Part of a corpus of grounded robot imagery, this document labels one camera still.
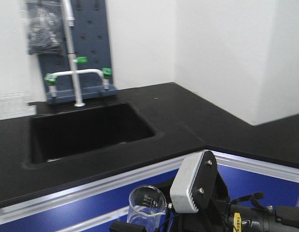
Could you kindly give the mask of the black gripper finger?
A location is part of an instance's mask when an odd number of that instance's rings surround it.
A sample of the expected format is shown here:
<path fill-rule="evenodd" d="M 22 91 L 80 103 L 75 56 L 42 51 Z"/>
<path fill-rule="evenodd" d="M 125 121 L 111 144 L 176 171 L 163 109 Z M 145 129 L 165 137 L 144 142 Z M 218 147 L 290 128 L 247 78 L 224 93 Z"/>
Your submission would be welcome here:
<path fill-rule="evenodd" d="M 114 221 L 109 227 L 110 232 L 146 232 L 146 228 L 132 223 Z"/>

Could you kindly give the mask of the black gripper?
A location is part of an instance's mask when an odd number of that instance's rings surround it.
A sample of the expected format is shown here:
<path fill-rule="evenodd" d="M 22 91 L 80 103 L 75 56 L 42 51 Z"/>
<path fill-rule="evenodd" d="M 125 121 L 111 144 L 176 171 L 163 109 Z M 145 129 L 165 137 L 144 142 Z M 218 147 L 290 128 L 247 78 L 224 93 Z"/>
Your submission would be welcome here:
<path fill-rule="evenodd" d="M 175 176 L 161 183 L 161 190 L 171 204 L 170 188 L 174 179 Z M 177 213 L 172 204 L 169 209 L 172 215 L 166 217 L 164 227 L 167 227 L 169 232 L 226 232 L 228 226 L 224 216 L 229 201 L 227 186 L 217 173 L 208 207 L 197 213 L 182 214 Z"/>

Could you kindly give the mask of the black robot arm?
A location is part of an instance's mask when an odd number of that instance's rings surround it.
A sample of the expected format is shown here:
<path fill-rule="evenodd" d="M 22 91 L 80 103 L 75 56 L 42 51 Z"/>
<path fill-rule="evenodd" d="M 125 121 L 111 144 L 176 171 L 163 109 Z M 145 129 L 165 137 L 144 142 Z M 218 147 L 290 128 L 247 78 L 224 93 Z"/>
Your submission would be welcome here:
<path fill-rule="evenodd" d="M 171 207 L 166 206 L 165 221 L 155 225 L 153 220 L 142 218 L 131 222 L 113 222 L 111 232 L 299 232 L 299 207 L 264 207 L 256 192 L 230 200 L 227 185 L 217 170 L 198 171 L 193 181 L 193 199 L 196 213 L 184 212 L 176 206 L 171 188 L 178 176 L 156 186 Z"/>

